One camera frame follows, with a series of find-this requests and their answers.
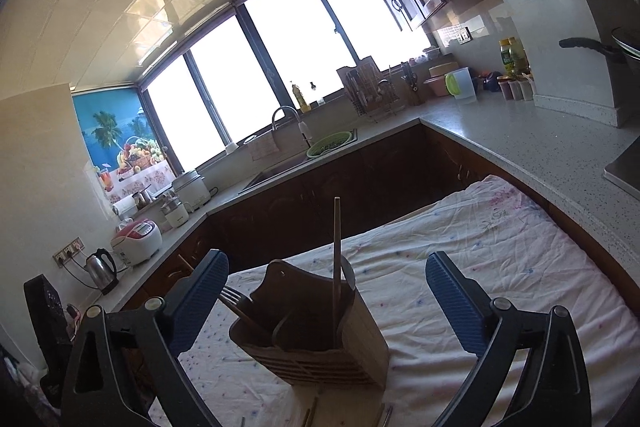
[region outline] window pane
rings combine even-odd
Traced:
[[[196,42],[191,52],[233,141],[271,123],[280,104],[235,16]]]
[[[245,6],[296,107],[292,83],[306,103],[342,89],[335,71],[355,64],[320,0],[248,0]]]
[[[328,0],[360,58],[371,55],[378,68],[418,57],[431,43],[418,28],[400,31],[384,0]]]
[[[148,88],[166,137],[185,170],[225,149],[184,58],[174,60]]]

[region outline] curved faucet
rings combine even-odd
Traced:
[[[302,134],[302,137],[306,142],[306,146],[310,148],[311,144],[309,143],[309,140],[313,137],[311,136],[309,127],[306,126],[306,123],[300,120],[300,115],[295,110],[295,108],[291,107],[290,105],[281,105],[279,108],[273,111],[273,115],[271,115],[271,130],[272,131],[276,130],[276,114],[278,113],[279,110],[282,110],[282,113],[285,114],[285,111],[284,111],[285,109],[290,109],[295,115],[296,120],[298,121],[298,129],[300,130],[300,134]]]

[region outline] pan handle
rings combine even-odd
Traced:
[[[607,57],[611,62],[618,64],[625,64],[626,59],[622,51],[613,46],[607,46],[595,39],[587,39],[584,37],[572,37],[570,39],[563,39],[558,42],[561,48],[587,48],[598,52]]]

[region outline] kitchen counter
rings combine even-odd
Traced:
[[[640,136],[640,119],[616,129],[483,92],[467,104],[453,97],[429,100],[380,123],[360,118],[357,141],[244,192],[252,177],[222,190],[182,227],[163,234],[160,250],[124,272],[118,286],[96,302],[108,312],[121,309],[208,215],[416,124],[461,143],[529,185],[589,232],[640,284],[640,201],[603,177],[604,167]]]

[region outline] white rice cooker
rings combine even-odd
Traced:
[[[146,261],[162,246],[158,225],[150,219],[139,219],[121,229],[111,239],[113,253],[127,266]]]
[[[197,210],[211,199],[211,194],[204,184],[204,178],[197,171],[185,172],[178,176],[172,183],[175,194],[182,203],[187,203],[187,209],[191,212]]]

